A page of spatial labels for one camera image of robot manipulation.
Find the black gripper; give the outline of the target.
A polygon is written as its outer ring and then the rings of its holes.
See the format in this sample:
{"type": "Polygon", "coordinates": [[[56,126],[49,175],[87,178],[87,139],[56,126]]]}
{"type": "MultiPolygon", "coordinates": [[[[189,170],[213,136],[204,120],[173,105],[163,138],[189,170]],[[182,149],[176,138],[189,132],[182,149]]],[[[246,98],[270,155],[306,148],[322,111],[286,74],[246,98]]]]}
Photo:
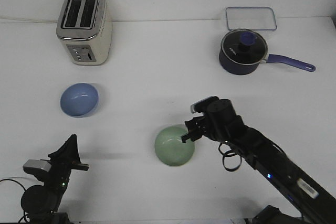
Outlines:
{"type": "Polygon", "coordinates": [[[48,157],[51,163],[50,183],[54,185],[68,184],[72,170],[89,170],[89,165],[80,160],[76,134],[70,136],[57,151],[49,154],[48,157]]]}
{"type": "Polygon", "coordinates": [[[181,136],[183,143],[195,142],[203,136],[212,141],[223,142],[223,117],[219,115],[203,115],[185,121],[187,133],[181,136]]]}

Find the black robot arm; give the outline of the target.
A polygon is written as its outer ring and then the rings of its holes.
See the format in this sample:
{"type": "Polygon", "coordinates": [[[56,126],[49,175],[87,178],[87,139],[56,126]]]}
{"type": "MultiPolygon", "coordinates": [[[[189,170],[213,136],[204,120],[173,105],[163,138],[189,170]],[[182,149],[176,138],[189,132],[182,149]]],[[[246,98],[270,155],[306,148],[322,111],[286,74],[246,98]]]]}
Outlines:
{"type": "Polygon", "coordinates": [[[42,185],[29,187],[21,197],[21,207],[30,223],[71,223],[66,212],[58,211],[73,170],[88,171],[80,161],[77,136],[72,134],[49,159],[29,159],[23,171],[33,175],[42,185]]]}
{"type": "Polygon", "coordinates": [[[284,151],[258,130],[244,124],[229,99],[209,97],[191,105],[201,113],[185,122],[183,142],[206,136],[230,147],[259,171],[298,211],[312,223],[335,223],[335,198],[292,162],[284,151]]]}

